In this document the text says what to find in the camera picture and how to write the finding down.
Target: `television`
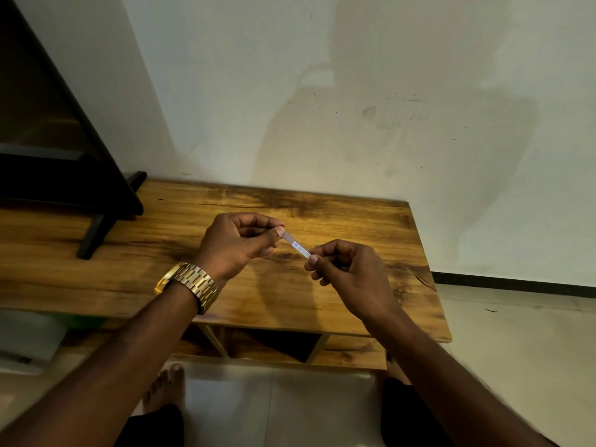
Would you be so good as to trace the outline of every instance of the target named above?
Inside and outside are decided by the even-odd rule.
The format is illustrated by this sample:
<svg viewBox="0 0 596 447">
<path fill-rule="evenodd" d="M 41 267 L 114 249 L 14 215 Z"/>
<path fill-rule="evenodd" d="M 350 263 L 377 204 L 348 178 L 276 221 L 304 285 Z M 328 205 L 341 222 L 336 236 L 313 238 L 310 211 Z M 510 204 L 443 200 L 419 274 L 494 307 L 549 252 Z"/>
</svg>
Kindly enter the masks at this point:
<svg viewBox="0 0 596 447">
<path fill-rule="evenodd" d="M 124 178 L 13 0 L 0 0 L 0 198 L 91 208 L 88 259 L 117 219 L 141 215 Z"/>
</svg>

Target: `wooden table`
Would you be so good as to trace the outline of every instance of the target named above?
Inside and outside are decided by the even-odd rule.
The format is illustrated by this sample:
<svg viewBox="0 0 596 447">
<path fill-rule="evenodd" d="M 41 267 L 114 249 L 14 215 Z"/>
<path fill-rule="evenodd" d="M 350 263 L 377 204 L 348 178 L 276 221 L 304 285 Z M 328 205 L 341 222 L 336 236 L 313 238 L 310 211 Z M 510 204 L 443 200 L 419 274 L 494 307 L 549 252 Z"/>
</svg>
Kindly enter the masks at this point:
<svg viewBox="0 0 596 447">
<path fill-rule="evenodd" d="M 192 256 L 216 214 L 259 211 L 285 220 L 307 248 L 333 238 L 373 246 L 407 313 L 432 338 L 451 340 L 407 202 L 155 180 L 138 194 L 145 214 L 118 221 L 91 260 L 75 256 L 88 215 L 0 208 L 0 307 L 102 316 L 114 329 L 121 324 L 116 319 L 130 318 L 153 298 L 169 268 Z M 253 260 L 195 318 L 200 330 L 186 336 L 180 354 L 384 368 L 380 345 L 331 286 L 309 278 L 304 262 L 285 242 Z M 95 346 L 106 335 L 67 343 Z"/>
</svg>

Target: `white wall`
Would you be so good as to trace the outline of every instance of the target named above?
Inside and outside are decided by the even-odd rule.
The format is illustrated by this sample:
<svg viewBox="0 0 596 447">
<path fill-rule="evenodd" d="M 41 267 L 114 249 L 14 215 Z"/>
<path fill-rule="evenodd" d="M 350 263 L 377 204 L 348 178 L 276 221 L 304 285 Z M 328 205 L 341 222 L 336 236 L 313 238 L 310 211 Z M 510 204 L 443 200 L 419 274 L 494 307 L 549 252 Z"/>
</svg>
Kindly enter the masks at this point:
<svg viewBox="0 0 596 447">
<path fill-rule="evenodd" d="M 125 172 L 403 199 L 432 270 L 596 285 L 595 0 L 17 1 Z"/>
</svg>

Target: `hand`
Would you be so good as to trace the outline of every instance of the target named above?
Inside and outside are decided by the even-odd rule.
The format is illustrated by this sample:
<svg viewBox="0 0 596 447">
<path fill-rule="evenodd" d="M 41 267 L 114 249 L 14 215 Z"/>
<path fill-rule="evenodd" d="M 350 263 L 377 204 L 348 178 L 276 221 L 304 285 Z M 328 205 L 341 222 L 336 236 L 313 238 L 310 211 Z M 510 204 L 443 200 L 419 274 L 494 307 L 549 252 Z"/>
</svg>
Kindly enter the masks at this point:
<svg viewBox="0 0 596 447">
<path fill-rule="evenodd" d="M 371 321 L 399 310 L 383 261 L 373 248 L 345 240 L 333 240 L 310 250 L 305 264 L 312 279 L 331 284 L 350 312 Z"/>
<path fill-rule="evenodd" d="M 260 213 L 220 213 L 207 228 L 192 262 L 223 288 L 250 259 L 271 254 L 284 232 L 282 220 Z"/>
</svg>

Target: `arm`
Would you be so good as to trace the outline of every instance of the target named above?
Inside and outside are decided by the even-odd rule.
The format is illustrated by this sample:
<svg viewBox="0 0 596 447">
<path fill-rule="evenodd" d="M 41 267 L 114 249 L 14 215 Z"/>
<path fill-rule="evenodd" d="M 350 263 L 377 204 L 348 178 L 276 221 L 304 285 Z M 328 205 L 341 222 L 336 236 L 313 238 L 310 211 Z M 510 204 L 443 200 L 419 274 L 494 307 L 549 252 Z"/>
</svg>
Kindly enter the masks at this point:
<svg viewBox="0 0 596 447">
<path fill-rule="evenodd" d="M 281 226 L 280 220 L 257 213 L 218 215 L 193 263 L 222 288 L 250 259 L 273 252 L 284 233 Z M 195 315 L 194 294 L 173 282 L 0 433 L 0 445 L 114 445 Z"/>
<path fill-rule="evenodd" d="M 321 285 L 331 284 L 397 360 L 456 445 L 551 445 L 410 319 L 372 248 L 334 240 L 311 253 L 305 269 Z"/>
</svg>

